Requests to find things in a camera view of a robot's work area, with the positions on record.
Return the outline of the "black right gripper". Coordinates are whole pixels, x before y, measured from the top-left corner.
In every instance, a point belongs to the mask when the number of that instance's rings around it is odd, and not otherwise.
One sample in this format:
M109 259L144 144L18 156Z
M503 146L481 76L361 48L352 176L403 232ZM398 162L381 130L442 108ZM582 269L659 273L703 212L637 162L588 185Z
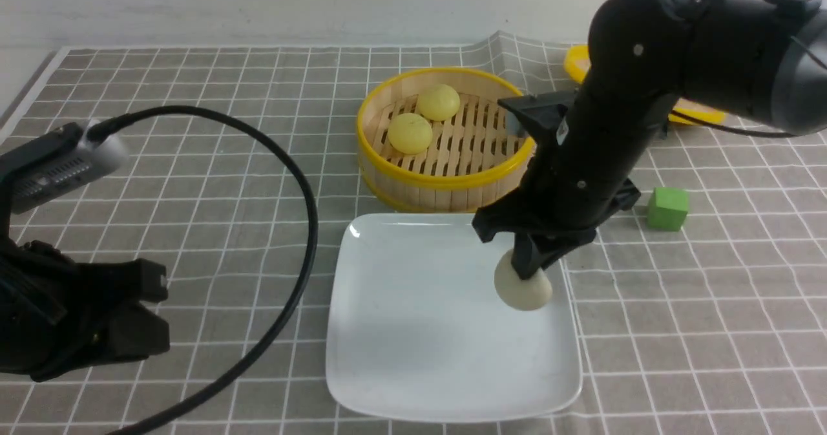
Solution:
M592 231L618 211L628 211L640 193L631 182L633 164L556 164L552 172L521 184L476 211L472 227L482 242L514 233L512 267L532 278L569 252L569 235Z

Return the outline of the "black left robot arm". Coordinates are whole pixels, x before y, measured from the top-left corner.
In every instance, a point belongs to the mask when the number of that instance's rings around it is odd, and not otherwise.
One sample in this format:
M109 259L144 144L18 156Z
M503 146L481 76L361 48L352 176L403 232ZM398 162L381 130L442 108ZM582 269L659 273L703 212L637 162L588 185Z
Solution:
M168 352L169 325L147 308L167 299L166 274L148 259L79 263L2 241L2 373L44 382Z

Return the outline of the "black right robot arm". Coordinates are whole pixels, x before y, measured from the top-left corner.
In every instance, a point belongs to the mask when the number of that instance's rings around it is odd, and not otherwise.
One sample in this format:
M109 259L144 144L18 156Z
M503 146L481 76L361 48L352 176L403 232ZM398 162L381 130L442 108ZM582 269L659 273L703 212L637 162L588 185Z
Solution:
M640 193L629 175L680 99L776 129L825 129L821 0L607 0L576 92L499 100L536 152L517 188L476 211L483 242L513 233L526 280L596 238Z

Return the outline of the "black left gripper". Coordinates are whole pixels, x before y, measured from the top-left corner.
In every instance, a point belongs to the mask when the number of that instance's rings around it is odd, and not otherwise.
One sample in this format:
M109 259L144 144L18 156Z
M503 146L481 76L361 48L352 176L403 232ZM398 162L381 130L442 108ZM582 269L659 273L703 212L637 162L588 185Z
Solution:
M68 266L60 279L68 315L56 329L56 346L29 372L35 382L97 365L144 361L169 351L169 324L145 303L168 298L166 267L148 259L124 263L77 263L41 241L26 251Z

